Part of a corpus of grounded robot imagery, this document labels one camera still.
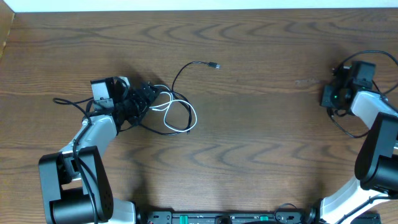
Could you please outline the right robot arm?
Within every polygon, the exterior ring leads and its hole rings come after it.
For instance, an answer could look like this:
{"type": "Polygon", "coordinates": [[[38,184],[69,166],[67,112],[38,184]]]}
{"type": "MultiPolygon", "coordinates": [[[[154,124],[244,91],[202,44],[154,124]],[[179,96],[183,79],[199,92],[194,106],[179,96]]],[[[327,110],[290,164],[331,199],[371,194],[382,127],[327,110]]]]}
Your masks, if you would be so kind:
{"type": "Polygon", "coordinates": [[[368,133],[358,153],[354,176],[342,188],[320,200],[314,223],[351,223],[370,208],[397,199],[397,108],[377,91],[373,63],[354,61],[334,69],[323,89],[321,106],[329,117],[358,117],[368,133]]]}

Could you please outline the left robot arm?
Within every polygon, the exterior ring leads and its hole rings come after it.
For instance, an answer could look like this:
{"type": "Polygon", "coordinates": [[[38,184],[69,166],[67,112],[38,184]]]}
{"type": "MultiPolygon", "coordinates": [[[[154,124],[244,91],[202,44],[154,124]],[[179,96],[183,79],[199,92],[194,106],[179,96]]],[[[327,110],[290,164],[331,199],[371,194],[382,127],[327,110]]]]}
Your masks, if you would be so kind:
{"type": "Polygon", "coordinates": [[[150,83],[134,88],[126,77],[110,77],[91,81],[91,89],[79,132],[39,160],[47,223],[136,222],[135,205],[113,197],[102,157],[124,122],[139,125],[160,88],[150,83]]]}

